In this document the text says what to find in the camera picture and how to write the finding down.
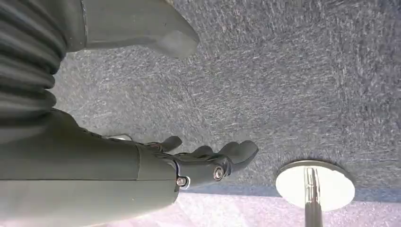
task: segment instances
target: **stand base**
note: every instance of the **stand base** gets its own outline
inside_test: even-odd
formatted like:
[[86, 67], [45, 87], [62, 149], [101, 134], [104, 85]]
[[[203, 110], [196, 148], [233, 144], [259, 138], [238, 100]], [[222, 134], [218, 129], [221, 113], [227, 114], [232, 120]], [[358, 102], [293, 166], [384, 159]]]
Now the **stand base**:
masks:
[[281, 168], [276, 179], [277, 191], [289, 203], [305, 208], [306, 168], [317, 172], [322, 211], [339, 209], [353, 200], [355, 187], [345, 170], [327, 162], [304, 160]]

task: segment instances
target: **robotic hand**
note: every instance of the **robotic hand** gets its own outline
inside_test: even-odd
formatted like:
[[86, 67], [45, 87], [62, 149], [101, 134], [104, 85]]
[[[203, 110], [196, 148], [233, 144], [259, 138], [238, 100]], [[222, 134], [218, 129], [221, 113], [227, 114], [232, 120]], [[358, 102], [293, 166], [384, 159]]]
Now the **robotic hand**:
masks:
[[164, 0], [0, 0], [0, 226], [87, 226], [172, 204], [179, 191], [222, 180], [258, 152], [171, 155], [177, 137], [142, 144], [80, 128], [47, 89], [66, 52], [144, 45], [169, 56], [197, 34]]

